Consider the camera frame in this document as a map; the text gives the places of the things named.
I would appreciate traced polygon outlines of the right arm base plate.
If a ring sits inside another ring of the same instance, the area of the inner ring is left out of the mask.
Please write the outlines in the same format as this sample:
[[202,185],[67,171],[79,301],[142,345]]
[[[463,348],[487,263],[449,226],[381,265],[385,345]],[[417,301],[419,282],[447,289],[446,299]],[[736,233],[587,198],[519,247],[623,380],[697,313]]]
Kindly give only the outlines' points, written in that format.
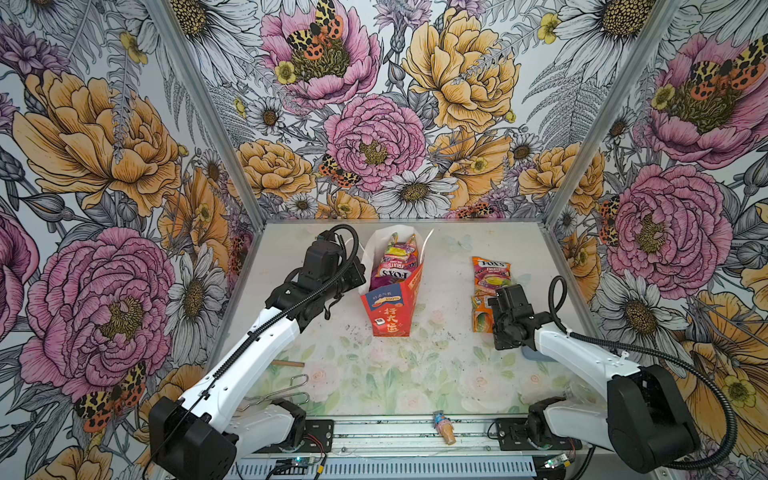
[[578,451],[583,446],[580,440],[555,435],[543,420],[528,417],[497,418],[487,436],[495,439],[502,451]]

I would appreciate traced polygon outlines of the colourful candy snack bag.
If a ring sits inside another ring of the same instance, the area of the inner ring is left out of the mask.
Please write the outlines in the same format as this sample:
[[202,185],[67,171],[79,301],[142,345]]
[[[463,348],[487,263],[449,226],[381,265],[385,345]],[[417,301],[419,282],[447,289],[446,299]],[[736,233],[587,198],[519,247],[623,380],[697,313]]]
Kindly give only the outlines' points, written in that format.
[[398,282],[408,279],[419,266],[419,250],[415,235],[400,241],[397,233],[393,233],[387,243],[377,271],[389,270],[397,277]]

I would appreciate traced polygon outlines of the purple snack bag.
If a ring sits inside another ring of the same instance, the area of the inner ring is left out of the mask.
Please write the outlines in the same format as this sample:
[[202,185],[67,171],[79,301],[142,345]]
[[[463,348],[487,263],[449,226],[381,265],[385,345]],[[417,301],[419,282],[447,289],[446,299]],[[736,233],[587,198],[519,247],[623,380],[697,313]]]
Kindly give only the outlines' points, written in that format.
[[389,270],[377,271],[371,278],[370,290],[374,291],[379,288],[395,284],[397,282],[398,282],[397,277],[394,276],[391,271]]

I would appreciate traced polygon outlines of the orange snack bag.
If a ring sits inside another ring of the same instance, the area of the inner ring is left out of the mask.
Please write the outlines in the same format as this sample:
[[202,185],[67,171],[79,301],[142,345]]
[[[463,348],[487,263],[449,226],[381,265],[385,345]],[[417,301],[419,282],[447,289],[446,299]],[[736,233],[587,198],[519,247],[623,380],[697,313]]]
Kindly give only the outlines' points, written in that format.
[[495,294],[484,291],[472,296],[472,328],[475,333],[492,332],[494,318],[489,301],[494,297]]

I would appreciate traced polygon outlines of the red white paper bag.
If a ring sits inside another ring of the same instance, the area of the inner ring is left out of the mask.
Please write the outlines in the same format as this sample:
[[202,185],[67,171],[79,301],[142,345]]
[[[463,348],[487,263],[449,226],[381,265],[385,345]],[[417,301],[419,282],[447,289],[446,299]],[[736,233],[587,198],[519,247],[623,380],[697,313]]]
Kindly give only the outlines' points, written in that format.
[[[400,241],[415,235],[419,250],[419,266],[405,281],[371,291],[371,278],[393,233],[398,234]],[[410,335],[429,238],[429,235],[421,235],[412,226],[395,225],[375,231],[365,245],[362,264],[366,268],[366,280],[363,286],[358,288],[358,294],[375,337],[394,338]]]

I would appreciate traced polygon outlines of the orange Fox's fruits candy bag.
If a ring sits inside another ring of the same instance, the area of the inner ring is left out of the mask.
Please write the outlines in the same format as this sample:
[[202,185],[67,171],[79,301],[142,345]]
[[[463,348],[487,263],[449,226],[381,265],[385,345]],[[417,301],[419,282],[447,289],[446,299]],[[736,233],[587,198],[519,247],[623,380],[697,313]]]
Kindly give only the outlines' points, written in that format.
[[479,256],[474,256],[472,263],[476,295],[495,295],[499,289],[513,284],[510,263]]

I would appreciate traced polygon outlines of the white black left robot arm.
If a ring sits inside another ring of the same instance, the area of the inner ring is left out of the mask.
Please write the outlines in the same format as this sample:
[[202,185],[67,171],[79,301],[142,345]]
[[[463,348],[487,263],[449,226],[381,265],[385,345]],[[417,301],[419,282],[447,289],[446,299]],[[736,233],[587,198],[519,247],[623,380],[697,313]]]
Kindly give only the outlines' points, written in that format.
[[148,416],[150,460],[177,479],[222,479],[243,456],[295,449],[305,411],[286,399],[247,397],[277,356],[345,293],[365,282],[360,240],[349,225],[321,234],[303,264],[277,286],[246,334],[178,399],[160,398]]

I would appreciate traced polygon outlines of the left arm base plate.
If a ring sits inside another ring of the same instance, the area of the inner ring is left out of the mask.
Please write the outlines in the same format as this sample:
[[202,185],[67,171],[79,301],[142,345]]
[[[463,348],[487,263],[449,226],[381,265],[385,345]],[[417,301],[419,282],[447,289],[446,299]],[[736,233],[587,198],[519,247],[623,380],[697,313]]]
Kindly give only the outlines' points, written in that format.
[[335,421],[310,418],[304,423],[300,438],[285,440],[255,451],[255,454],[330,453],[334,440]]

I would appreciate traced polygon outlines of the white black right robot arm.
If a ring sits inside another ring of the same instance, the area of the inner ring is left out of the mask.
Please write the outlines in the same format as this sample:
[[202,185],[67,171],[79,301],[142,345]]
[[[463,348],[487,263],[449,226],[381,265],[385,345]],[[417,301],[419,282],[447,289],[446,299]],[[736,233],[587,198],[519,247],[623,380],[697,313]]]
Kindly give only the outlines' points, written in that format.
[[573,438],[614,452],[632,470],[649,473],[699,449],[692,416],[659,365],[641,366],[613,350],[577,339],[550,312],[535,312],[524,289],[499,289],[489,301],[494,346],[543,354],[586,382],[604,405],[564,397],[534,403],[526,419],[527,440],[536,447]]

